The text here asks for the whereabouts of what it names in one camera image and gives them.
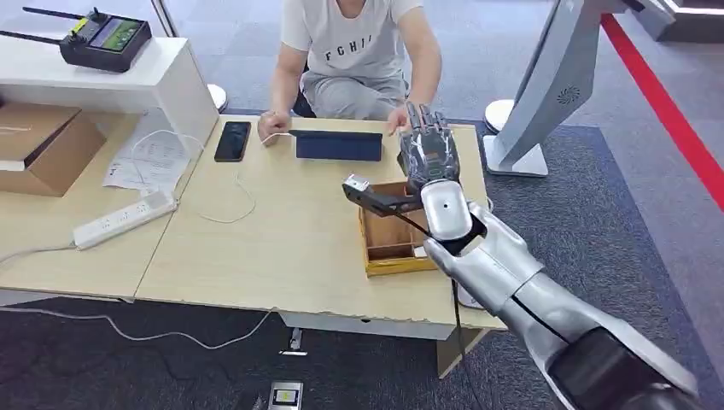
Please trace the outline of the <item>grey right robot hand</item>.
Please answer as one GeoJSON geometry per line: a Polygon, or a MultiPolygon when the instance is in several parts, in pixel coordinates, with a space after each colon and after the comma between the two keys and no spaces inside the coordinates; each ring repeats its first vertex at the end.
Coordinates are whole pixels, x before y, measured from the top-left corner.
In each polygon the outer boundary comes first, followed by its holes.
{"type": "Polygon", "coordinates": [[[397,162],[411,194],[440,179],[459,182],[460,162],[447,118],[427,104],[406,103],[410,130],[399,134],[397,162]]]}

